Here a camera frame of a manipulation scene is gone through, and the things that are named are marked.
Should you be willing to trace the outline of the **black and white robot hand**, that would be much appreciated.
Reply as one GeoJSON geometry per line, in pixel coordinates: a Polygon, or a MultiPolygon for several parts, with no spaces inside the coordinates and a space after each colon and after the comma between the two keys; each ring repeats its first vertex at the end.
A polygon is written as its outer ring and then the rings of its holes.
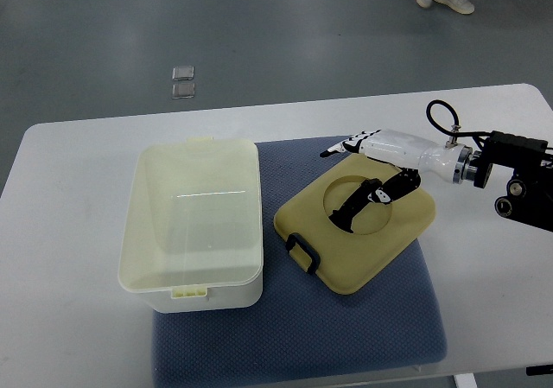
{"type": "Polygon", "coordinates": [[[421,184],[421,173],[433,172],[444,181],[459,184],[473,149],[454,141],[444,145],[395,130],[363,131],[323,150],[321,157],[337,153],[364,155],[399,169],[380,186],[367,192],[370,203],[388,205],[414,192],[421,184]]]}

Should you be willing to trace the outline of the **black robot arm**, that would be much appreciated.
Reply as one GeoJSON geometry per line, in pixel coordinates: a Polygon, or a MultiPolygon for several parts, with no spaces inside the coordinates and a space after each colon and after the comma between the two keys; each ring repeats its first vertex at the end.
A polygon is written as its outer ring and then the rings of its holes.
{"type": "Polygon", "coordinates": [[[509,168],[512,176],[505,195],[494,202],[505,219],[552,230],[552,154],[541,139],[492,131],[474,137],[480,151],[471,159],[473,184],[484,188],[495,165],[509,168]]]}

